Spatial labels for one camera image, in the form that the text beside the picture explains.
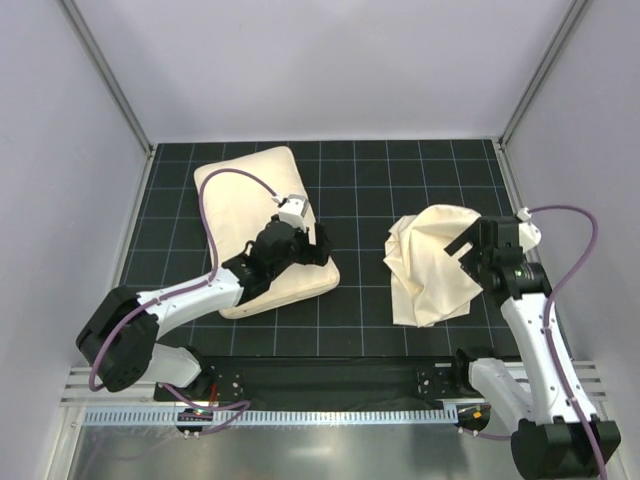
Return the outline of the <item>cream pillowcase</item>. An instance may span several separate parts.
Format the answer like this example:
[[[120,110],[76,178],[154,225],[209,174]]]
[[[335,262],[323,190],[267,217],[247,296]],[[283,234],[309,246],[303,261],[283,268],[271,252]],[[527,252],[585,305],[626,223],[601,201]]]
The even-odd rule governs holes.
[[[430,327],[464,316],[470,312],[472,300],[483,292],[498,306],[529,294],[551,293],[544,268],[529,262],[524,251],[518,265],[486,280],[474,280],[461,269],[458,259],[471,250],[469,245],[454,256],[444,251],[481,216],[498,215],[437,204],[402,217],[389,229],[384,263],[390,270],[394,324]]]

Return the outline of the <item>cream pillow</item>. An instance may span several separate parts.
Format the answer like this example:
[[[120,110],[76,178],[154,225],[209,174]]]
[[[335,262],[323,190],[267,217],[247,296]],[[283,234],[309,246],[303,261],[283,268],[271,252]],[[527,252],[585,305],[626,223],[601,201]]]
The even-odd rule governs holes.
[[[294,155],[285,146],[197,168],[194,182],[216,244],[210,255],[218,256],[221,262],[240,253],[277,213],[272,195],[250,178],[223,173],[206,179],[224,168],[249,172],[283,196],[307,195]],[[294,264],[274,280],[268,292],[243,305],[223,309],[220,314],[229,320],[257,315],[327,293],[339,281],[340,273],[333,260],[324,267]]]

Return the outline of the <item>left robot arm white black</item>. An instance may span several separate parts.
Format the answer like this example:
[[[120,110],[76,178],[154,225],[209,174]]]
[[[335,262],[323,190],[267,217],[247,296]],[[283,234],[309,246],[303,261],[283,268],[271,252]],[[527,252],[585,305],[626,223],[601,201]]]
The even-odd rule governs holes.
[[[156,383],[190,400],[208,395],[213,368],[191,347],[168,347],[160,338],[177,327],[264,296],[292,265],[325,266],[332,244],[324,225],[301,229],[273,216],[244,251],[215,271],[151,292],[112,289],[76,339],[89,362],[89,388],[123,391]]]

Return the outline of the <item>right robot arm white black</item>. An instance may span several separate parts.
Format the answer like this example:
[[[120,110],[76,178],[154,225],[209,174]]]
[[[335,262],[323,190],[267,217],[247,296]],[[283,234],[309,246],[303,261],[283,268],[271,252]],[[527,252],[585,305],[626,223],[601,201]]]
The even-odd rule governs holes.
[[[544,267],[525,258],[520,231],[528,219],[527,211],[481,216],[445,249],[499,307],[526,377],[517,380],[498,358],[458,350],[450,383],[462,396],[482,395],[499,416],[522,478],[604,479],[621,434],[600,417],[575,372]]]

